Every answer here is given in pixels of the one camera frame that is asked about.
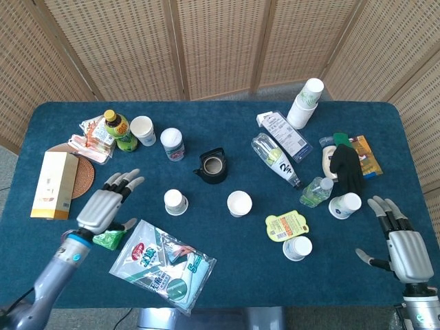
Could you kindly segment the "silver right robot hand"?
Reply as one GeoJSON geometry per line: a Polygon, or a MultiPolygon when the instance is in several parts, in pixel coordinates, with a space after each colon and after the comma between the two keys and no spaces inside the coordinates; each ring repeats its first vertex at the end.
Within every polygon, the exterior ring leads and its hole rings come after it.
{"type": "Polygon", "coordinates": [[[381,226],[389,259],[382,260],[357,248],[355,253],[366,264],[394,273],[404,284],[427,283],[434,270],[421,234],[391,199],[375,195],[367,200],[381,226]]]}

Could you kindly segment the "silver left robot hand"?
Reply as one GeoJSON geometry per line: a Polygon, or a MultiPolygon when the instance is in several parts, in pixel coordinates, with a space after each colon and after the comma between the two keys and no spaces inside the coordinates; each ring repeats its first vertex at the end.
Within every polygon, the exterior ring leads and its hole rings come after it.
{"type": "Polygon", "coordinates": [[[105,232],[128,196],[144,182],[144,177],[139,174],[138,168],[127,173],[112,174],[76,217],[79,230],[92,235],[105,232]]]}

